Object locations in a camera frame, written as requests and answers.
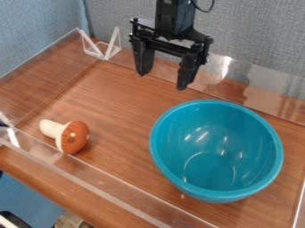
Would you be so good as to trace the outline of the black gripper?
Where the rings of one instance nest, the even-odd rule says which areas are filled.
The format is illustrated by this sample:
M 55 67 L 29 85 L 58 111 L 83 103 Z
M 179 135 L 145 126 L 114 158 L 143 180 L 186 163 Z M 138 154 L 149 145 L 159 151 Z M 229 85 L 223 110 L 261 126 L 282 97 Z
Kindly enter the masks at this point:
M 194 27 L 174 35 L 166 30 L 157 29 L 153 19 L 134 17 L 130 22 L 132 24 L 130 42 L 134 49 L 137 73 L 141 77 L 153 70 L 155 51 L 182 57 L 191 48 L 175 44 L 175 41 L 189 41 L 194 48 L 198 48 L 198 54 L 187 53 L 179 63 L 177 87 L 179 90 L 185 90 L 194 81 L 199 66 L 209 61 L 213 38 L 202 34 Z

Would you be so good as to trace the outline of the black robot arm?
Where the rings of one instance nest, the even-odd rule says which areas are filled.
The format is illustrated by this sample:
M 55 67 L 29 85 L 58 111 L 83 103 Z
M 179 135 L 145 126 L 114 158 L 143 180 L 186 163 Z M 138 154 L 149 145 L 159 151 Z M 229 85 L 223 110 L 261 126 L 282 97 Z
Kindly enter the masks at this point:
M 155 51 L 181 57 L 179 90 L 193 83 L 201 65 L 209 58 L 213 38 L 194 29 L 195 11 L 203 12 L 198 0 L 158 0 L 155 19 L 134 17 L 130 43 L 137 73 L 145 76 L 154 67 Z

